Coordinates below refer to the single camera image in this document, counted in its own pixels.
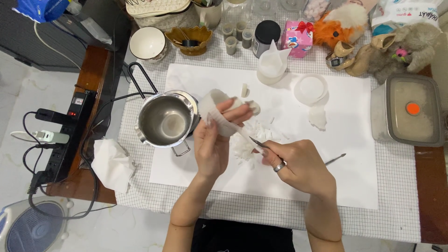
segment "red bow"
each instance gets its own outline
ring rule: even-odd
[[[310,23],[310,22],[308,22],[308,23],[305,24],[305,22],[300,21],[299,26],[297,27],[296,30],[298,30],[298,31],[300,31],[301,33],[303,33],[303,32],[305,31],[305,29],[306,29],[306,31],[307,31],[308,33],[310,33],[311,31],[314,31],[314,26],[313,26],[313,24]]]

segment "gray plush toy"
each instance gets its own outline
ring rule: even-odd
[[[370,59],[368,73],[380,84],[394,73],[418,73],[430,64],[434,46],[441,31],[428,23],[416,23],[394,30],[394,43],[383,53]]]

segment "power strip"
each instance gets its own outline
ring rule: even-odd
[[[62,149],[53,149],[48,160],[46,171],[53,175],[51,181],[59,182],[66,179],[72,162],[78,151],[82,134],[87,126],[90,114],[95,103],[95,91],[86,90],[84,93],[76,92],[73,95],[67,115],[72,117],[70,123],[64,123],[60,133],[70,136],[68,143]]]

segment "cotton balls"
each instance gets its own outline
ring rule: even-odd
[[[327,0],[310,0],[303,10],[303,15],[307,20],[317,21],[322,17],[329,4],[330,2]]]

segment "brown ceramic bowl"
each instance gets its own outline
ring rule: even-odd
[[[182,40],[187,39],[182,32],[185,33],[188,39],[199,41],[199,45],[195,47],[185,47],[179,44],[182,43]],[[207,50],[207,43],[208,41],[210,41],[212,33],[213,32],[211,30],[207,30],[207,27],[205,26],[201,28],[199,28],[198,26],[193,28],[173,27],[170,32],[165,32],[165,36],[169,39],[169,41],[171,41],[174,46],[178,47],[181,50],[181,53],[188,56],[197,56],[204,54]]]

